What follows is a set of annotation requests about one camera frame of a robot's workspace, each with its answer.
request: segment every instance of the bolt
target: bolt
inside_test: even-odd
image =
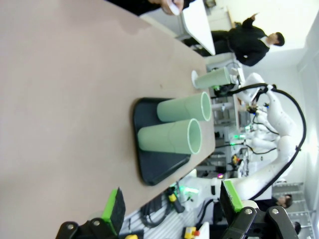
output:
[[[273,209],[271,212],[272,212],[273,214],[278,214],[278,213],[279,213],[279,211],[278,211],[277,209]]]
[[[249,209],[249,208],[248,208],[248,209],[246,209],[246,210],[245,210],[245,213],[246,213],[246,214],[252,214],[252,213],[253,213],[253,211],[252,211],[251,209]]]
[[[98,226],[100,224],[100,222],[98,220],[93,222],[93,225]]]
[[[74,226],[73,226],[72,224],[69,224],[69,225],[68,225],[68,229],[69,229],[69,230],[72,230],[73,228],[74,228]]]

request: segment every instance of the person's hand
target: person's hand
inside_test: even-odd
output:
[[[250,18],[254,21],[255,19],[256,19],[256,15],[257,15],[258,13],[255,13],[254,15],[252,15]]]
[[[174,0],[174,2],[172,0],[148,0],[148,1],[153,4],[160,4],[163,11],[168,15],[174,15],[174,13],[172,13],[172,11],[169,9],[170,4],[175,4],[176,7],[179,9],[179,13],[183,11],[183,7],[184,7],[184,0]]]

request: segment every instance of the beige tabletop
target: beige tabletop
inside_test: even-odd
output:
[[[198,155],[156,186],[140,179],[134,101],[196,93],[191,71],[206,72],[177,40],[101,0],[3,0],[0,22],[0,238],[54,238],[118,186],[131,213],[214,150],[202,122]]]

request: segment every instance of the cup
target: cup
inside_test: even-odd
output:
[[[206,92],[189,97],[163,101],[157,107],[158,118],[162,122],[197,119],[210,121],[211,100]]]
[[[143,127],[138,132],[139,147],[144,151],[197,154],[201,138],[196,119]]]
[[[226,67],[212,70],[203,76],[198,76],[196,71],[192,71],[191,80],[196,89],[230,84],[230,76]]]

